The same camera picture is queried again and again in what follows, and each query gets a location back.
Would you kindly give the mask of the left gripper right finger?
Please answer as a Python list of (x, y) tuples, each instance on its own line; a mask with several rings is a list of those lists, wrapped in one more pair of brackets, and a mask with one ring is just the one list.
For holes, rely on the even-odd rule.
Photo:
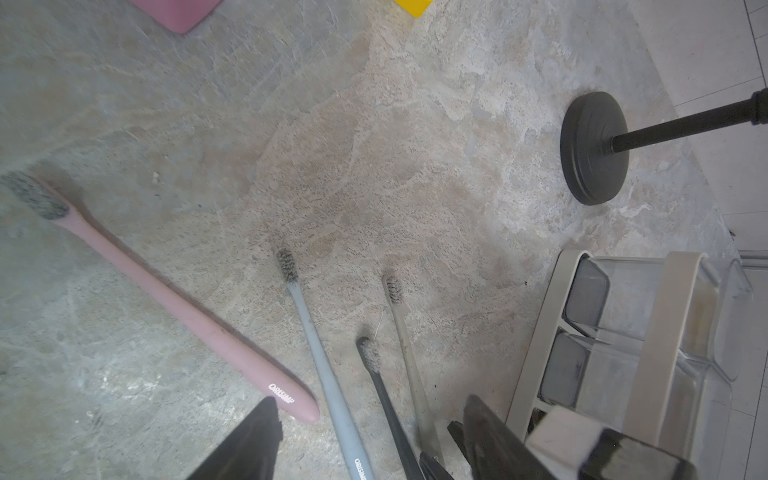
[(555, 479), (477, 395), (468, 396), (463, 420), (451, 421), (447, 429), (475, 480)]

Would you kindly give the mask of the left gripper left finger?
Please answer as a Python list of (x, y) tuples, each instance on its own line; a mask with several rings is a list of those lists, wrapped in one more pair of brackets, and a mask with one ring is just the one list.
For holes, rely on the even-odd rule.
[(283, 438), (276, 400), (266, 397), (188, 479), (271, 480)]

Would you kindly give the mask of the black toothbrush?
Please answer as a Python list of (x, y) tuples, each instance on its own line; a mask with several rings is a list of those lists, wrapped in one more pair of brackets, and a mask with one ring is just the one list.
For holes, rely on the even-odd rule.
[(447, 470), (428, 454), (422, 452), (420, 458), (416, 459), (380, 374), (380, 357), (375, 343), (361, 336), (356, 340), (356, 346), (378, 394), (406, 478), (452, 479)]

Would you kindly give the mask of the beige toothbrush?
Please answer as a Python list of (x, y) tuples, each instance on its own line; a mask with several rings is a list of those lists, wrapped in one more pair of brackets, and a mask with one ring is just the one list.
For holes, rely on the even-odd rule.
[(394, 274), (388, 273), (383, 277), (383, 285), (387, 293), (387, 299), (389, 301), (404, 358), (421, 450), (440, 464), (443, 464), (444, 458), (434, 418), (428, 404), (426, 391), (418, 371), (416, 359), (412, 351), (410, 336), (405, 323), (406, 305), (403, 300), (401, 283)]

